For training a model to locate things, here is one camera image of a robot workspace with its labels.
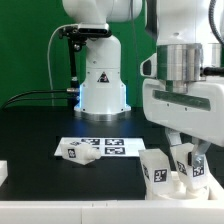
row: warning label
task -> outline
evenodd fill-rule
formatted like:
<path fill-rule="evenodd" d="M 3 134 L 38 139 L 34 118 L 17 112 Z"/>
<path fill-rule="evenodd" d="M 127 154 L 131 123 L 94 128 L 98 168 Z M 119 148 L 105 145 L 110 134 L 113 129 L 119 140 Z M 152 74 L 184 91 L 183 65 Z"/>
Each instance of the warning label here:
<path fill-rule="evenodd" d="M 109 79 L 107 78 L 107 75 L 105 72 L 103 72 L 103 74 L 100 76 L 97 82 L 109 83 Z"/>

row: metal cylinder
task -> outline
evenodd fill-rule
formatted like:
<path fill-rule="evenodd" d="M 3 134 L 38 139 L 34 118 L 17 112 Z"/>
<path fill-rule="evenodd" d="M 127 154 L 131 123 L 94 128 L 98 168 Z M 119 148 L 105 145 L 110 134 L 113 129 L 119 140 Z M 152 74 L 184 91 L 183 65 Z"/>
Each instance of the metal cylinder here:
<path fill-rule="evenodd" d="M 203 62 L 201 44 L 157 46 L 157 77 L 166 81 L 198 81 Z"/>

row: green screen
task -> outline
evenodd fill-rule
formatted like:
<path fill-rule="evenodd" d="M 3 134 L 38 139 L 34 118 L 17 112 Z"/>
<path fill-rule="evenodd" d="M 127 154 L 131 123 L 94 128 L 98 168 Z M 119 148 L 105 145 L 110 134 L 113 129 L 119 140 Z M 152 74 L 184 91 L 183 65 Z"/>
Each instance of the green screen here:
<path fill-rule="evenodd" d="M 53 31 L 73 23 L 61 0 L 0 0 L 0 104 L 31 90 L 49 90 L 47 47 Z M 155 43 L 145 32 L 144 5 L 135 20 L 138 61 L 155 51 Z M 127 85 L 127 103 L 142 106 L 142 81 L 136 82 L 136 51 L 131 22 L 111 23 L 110 28 L 122 46 L 121 80 Z M 56 36 L 51 48 L 51 68 L 55 89 L 70 86 L 67 40 Z M 80 82 L 85 79 L 85 50 L 77 54 Z M 14 105 L 51 105 L 51 101 L 20 102 Z M 56 105 L 66 105 L 57 101 Z"/>

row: small white block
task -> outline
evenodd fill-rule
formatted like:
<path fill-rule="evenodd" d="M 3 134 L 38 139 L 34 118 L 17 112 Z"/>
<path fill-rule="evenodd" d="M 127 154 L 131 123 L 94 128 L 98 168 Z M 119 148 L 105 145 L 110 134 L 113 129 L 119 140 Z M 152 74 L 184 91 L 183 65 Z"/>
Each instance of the small white block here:
<path fill-rule="evenodd" d="M 75 144 L 60 144 L 62 157 L 66 160 L 76 162 L 82 165 L 86 165 L 94 161 L 95 159 L 100 159 L 101 153 L 99 150 L 92 147 L 92 145 L 75 142 Z"/>
<path fill-rule="evenodd" d="M 147 190 L 153 194 L 168 194 L 174 191 L 168 157 L 160 149 L 139 151 Z"/>

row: black table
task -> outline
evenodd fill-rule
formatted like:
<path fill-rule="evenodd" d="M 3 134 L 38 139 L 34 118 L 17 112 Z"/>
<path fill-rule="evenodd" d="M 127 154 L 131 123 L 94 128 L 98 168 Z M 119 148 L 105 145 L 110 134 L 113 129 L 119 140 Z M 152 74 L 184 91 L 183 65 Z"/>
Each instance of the black table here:
<path fill-rule="evenodd" d="M 139 158 L 102 157 L 86 166 L 58 159 L 61 137 L 142 138 L 146 148 L 168 156 L 164 128 L 145 119 L 142 108 L 129 119 L 94 122 L 75 118 L 66 107 L 12 107 L 0 111 L 0 160 L 8 178 L 0 200 L 138 200 L 145 184 Z M 208 152 L 211 172 L 224 183 L 224 150 Z"/>

